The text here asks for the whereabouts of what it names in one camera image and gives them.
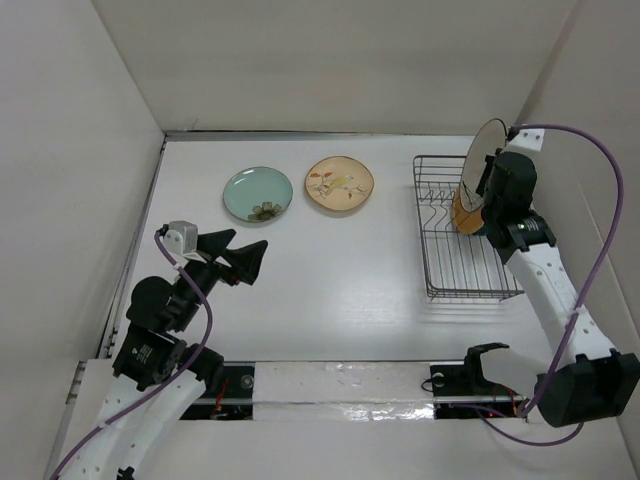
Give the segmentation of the cream tree plate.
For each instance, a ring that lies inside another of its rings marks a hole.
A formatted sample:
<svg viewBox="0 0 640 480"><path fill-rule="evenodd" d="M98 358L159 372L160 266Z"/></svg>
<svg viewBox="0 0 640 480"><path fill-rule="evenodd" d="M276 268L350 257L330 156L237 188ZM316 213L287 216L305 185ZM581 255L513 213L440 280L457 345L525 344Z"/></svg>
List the cream tree plate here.
<svg viewBox="0 0 640 480"><path fill-rule="evenodd" d="M499 118L487 121L475 135L466 154L459 182L460 201L466 212L474 212L481 207L483 194L477 190L487 166L486 157L494 156L498 149L505 146L506 135L506 125Z"/></svg>

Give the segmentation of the woven bamboo plate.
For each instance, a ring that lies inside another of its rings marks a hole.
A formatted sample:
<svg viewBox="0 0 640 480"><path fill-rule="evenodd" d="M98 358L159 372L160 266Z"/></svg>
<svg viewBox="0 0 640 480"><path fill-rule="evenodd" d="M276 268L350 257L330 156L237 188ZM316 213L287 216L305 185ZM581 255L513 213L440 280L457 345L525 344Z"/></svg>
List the woven bamboo plate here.
<svg viewBox="0 0 640 480"><path fill-rule="evenodd" d="M468 212L463 208L460 197L460 188L456 189L453 196L451 219L452 224L460 234L481 234L484 228L484 221L480 210Z"/></svg>

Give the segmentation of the light green flower plate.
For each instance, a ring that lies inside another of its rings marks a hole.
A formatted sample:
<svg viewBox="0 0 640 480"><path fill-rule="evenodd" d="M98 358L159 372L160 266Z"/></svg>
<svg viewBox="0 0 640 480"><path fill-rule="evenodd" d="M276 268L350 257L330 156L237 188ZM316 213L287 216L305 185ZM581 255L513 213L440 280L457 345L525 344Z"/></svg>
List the light green flower plate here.
<svg viewBox="0 0 640 480"><path fill-rule="evenodd" d="M285 212L293 199L293 186L277 169L251 167L228 180L222 198L226 210L235 218L263 223Z"/></svg>

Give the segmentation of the beige bird plate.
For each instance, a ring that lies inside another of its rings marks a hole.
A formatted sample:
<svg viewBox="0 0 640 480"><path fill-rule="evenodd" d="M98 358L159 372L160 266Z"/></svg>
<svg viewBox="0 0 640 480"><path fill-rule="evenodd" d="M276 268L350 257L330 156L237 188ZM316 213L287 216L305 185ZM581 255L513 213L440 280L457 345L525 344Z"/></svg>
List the beige bird plate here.
<svg viewBox="0 0 640 480"><path fill-rule="evenodd" d="M321 207L345 212L358 208L371 195L375 180L359 160L330 156L317 162L306 174L307 195Z"/></svg>

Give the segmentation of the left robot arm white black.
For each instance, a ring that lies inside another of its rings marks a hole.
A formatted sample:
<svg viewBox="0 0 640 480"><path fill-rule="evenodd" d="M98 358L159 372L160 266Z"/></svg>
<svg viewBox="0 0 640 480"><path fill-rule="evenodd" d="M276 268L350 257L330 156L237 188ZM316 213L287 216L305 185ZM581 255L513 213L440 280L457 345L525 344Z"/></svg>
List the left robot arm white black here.
<svg viewBox="0 0 640 480"><path fill-rule="evenodd" d="M225 392L224 358L207 341L213 288L252 285L268 248L260 240L230 248L233 229L201 234L172 221L154 233L176 271L174 282L140 280L126 312L129 326L94 427L55 467L54 479L140 479L169 430L201 396Z"/></svg>

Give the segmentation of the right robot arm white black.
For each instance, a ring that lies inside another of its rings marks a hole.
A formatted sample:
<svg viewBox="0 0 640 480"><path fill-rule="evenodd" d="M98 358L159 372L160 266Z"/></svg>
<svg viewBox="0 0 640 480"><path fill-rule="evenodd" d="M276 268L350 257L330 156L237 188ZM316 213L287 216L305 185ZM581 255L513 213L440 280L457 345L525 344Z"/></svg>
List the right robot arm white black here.
<svg viewBox="0 0 640 480"><path fill-rule="evenodd" d="M639 360L604 335L569 279L556 239L531 207L533 161L503 151L485 177L486 236L529 300L554 357L549 366L501 347L467 363L462 381L474 393L504 383L527 398L553 427L621 415L639 381Z"/></svg>

